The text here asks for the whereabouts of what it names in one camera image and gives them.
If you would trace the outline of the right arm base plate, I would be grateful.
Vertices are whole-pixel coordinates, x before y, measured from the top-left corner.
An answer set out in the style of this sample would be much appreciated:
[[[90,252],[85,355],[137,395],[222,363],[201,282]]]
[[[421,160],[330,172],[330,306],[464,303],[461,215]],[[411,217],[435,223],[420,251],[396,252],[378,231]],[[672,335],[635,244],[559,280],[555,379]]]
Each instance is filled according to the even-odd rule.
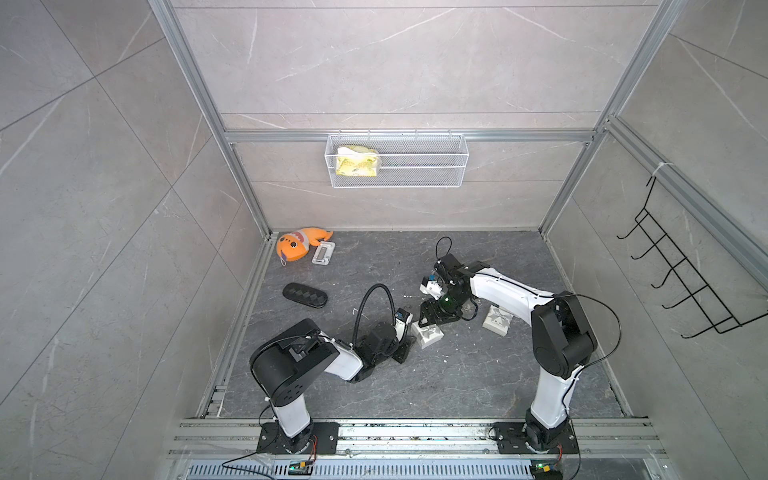
[[[542,429],[524,421],[496,422],[488,431],[500,454],[577,454],[574,429],[564,422],[554,429]]]

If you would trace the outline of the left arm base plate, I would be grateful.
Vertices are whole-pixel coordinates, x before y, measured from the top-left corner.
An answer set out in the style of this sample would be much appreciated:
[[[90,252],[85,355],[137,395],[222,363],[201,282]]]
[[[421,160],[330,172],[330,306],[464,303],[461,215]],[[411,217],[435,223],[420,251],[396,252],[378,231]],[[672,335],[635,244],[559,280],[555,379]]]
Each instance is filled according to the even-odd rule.
[[[297,436],[289,438],[277,422],[266,423],[259,434],[257,453],[333,455],[339,440],[340,424],[312,422]]]

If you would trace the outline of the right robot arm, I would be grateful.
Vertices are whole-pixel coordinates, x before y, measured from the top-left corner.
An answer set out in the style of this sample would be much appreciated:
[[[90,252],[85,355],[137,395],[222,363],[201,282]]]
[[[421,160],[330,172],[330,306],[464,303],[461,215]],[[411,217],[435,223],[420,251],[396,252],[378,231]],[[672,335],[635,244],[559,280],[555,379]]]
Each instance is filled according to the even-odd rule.
[[[476,299],[488,301],[530,326],[540,374],[534,400],[526,411],[526,442],[535,452],[555,447],[569,424],[577,377],[597,349],[577,295],[539,290],[482,261],[465,265],[452,254],[436,261],[433,272],[422,279],[420,291],[431,297],[421,304],[422,327],[461,320],[464,305]]]

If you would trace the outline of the white gift box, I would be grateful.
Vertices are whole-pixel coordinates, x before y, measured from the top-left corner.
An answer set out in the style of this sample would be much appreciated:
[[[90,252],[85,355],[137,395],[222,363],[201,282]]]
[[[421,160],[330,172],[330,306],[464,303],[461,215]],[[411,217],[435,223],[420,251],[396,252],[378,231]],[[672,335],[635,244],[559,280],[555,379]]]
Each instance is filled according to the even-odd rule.
[[[482,323],[482,327],[504,337],[507,335],[514,318],[515,316],[512,313],[496,305],[491,305]]]
[[[434,324],[424,327],[413,324],[410,326],[410,332],[416,338],[416,342],[421,349],[434,345],[444,337],[443,331]]]

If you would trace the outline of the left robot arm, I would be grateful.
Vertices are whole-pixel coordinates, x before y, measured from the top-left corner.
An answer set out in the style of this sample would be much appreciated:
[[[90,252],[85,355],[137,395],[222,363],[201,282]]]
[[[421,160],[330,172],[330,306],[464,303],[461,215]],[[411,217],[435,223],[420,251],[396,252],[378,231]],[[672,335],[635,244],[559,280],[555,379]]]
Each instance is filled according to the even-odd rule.
[[[304,319],[260,346],[249,359],[249,370],[265,392],[283,437],[293,441],[311,433],[304,394],[320,376],[358,383],[384,361],[404,363],[415,343],[405,326],[400,320],[382,322],[352,345]]]

